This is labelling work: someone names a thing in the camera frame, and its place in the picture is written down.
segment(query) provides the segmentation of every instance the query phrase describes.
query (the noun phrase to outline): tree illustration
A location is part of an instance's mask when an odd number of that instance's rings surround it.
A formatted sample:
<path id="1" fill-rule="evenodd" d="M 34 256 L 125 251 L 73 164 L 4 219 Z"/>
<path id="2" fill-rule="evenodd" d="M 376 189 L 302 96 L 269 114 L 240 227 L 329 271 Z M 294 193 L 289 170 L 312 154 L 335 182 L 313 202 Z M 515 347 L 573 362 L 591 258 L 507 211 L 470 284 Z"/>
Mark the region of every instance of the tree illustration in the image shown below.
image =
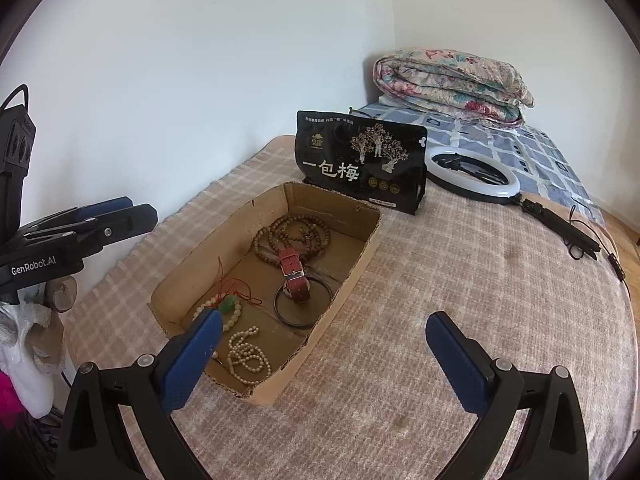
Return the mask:
<path id="1" fill-rule="evenodd" d="M 370 128 L 361 132 L 358 136 L 351 137 L 351 147 L 360 153 L 360 163 L 364 164 L 364 157 L 374 149 L 373 139 L 369 133 Z"/>
<path id="2" fill-rule="evenodd" d="M 382 124 L 376 124 L 375 126 L 367 128 L 367 131 L 376 147 L 374 156 L 382 156 L 382 145 L 392 139 L 391 134 L 385 131 Z"/>
<path id="3" fill-rule="evenodd" d="M 393 173 L 394 167 L 399 160 L 407 160 L 409 158 L 409 154 L 397 139 L 390 139 L 382 145 L 382 155 L 389 159 L 388 163 L 382 165 L 382 170 L 387 173 Z"/>

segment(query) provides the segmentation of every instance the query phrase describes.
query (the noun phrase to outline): gold logo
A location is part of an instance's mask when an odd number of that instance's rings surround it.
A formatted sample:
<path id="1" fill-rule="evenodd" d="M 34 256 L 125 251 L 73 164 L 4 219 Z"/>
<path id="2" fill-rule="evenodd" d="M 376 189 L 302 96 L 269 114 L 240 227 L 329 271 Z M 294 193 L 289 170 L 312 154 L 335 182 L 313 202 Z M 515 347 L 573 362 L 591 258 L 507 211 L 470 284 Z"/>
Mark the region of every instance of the gold logo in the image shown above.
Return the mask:
<path id="1" fill-rule="evenodd" d="M 322 138 L 322 135 L 313 134 L 313 136 L 311 137 L 311 147 L 315 148 L 316 150 L 322 150 L 323 140 L 324 139 Z"/>

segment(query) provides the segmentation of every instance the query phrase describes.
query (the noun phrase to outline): black bag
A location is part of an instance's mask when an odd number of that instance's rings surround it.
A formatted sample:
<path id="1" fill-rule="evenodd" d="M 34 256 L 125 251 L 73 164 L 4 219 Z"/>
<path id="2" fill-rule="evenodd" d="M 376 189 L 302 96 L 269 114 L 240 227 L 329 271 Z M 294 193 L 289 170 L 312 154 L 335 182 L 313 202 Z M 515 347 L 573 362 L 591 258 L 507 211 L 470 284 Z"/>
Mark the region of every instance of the black bag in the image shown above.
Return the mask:
<path id="1" fill-rule="evenodd" d="M 427 129 L 354 115 L 298 112 L 305 182 L 415 214 L 424 195 Z"/>

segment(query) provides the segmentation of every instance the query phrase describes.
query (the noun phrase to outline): cardboard box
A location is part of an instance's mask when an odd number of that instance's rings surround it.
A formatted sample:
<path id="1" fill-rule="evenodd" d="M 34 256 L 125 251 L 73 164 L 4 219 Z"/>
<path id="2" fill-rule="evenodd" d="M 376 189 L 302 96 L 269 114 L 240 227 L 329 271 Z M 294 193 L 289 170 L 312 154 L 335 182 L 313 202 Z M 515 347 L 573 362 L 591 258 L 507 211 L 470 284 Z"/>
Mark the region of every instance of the cardboard box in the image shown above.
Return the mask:
<path id="1" fill-rule="evenodd" d="M 263 227 L 287 212 L 313 214 L 331 230 L 331 242 L 322 254 L 306 264 L 310 276 L 330 286 L 333 299 L 322 285 L 310 282 L 311 300 L 295 305 L 284 294 L 278 308 L 287 320 L 304 323 L 318 319 L 308 330 L 293 329 L 281 323 L 273 310 L 273 297 L 283 283 L 282 270 L 259 259 L 252 251 L 252 240 Z M 378 246 L 376 230 L 380 212 L 364 202 L 315 186 L 287 182 L 273 187 L 235 211 L 213 231 L 158 285 L 149 307 L 165 333 L 181 334 L 191 324 L 196 308 L 220 288 L 218 258 L 224 278 L 239 278 L 251 286 L 252 296 L 261 306 L 242 302 L 242 316 L 223 334 L 218 345 L 221 365 L 211 360 L 205 373 L 217 384 L 254 404 L 268 406 L 292 379 L 318 342 L 329 323 Z M 266 240 L 261 241 L 266 247 Z M 262 349 L 273 373 L 257 386 L 245 386 L 226 368 L 228 340 L 236 332 L 258 326 L 260 333 L 247 339 Z M 236 373 L 248 381 L 261 380 L 266 372 L 252 374 L 236 367 Z"/>

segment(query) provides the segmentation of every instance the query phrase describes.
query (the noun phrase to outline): bed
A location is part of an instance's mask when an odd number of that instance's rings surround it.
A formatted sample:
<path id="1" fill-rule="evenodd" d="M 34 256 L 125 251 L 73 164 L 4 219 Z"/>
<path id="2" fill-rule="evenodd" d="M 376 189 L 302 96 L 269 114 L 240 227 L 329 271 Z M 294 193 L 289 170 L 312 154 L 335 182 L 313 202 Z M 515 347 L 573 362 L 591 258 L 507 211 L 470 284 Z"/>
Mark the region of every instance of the bed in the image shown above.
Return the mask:
<path id="1" fill-rule="evenodd" d="M 376 119 L 420 124 L 428 129 L 428 146 L 453 146 L 500 160 L 511 168 L 520 189 L 576 209 L 604 225 L 602 213 L 591 201 L 580 179 L 549 137 L 524 124 L 513 130 L 497 130 L 434 112 L 371 104 L 360 109 Z"/>
<path id="2" fill-rule="evenodd" d="M 162 348 L 166 337 L 147 306 L 152 291 L 236 208 L 302 180 L 293 145 L 292 136 L 271 141 L 110 270 L 66 320 L 76 365 L 130 365 Z M 524 370 L 571 370 L 590 476 L 606 478 L 631 440 L 638 378 L 630 303 L 608 263 L 572 260 L 562 240 L 516 208 L 472 202 L 431 183 L 415 216 L 382 210 L 380 236 L 354 291 L 273 406 L 252 406 L 202 377 L 174 412 L 210 475 L 434 478 L 475 420 L 424 339 L 428 315 L 445 310 L 494 357 Z M 499 478 L 522 422 L 487 478 Z M 126 424 L 146 474 L 160 478 L 129 412 Z"/>

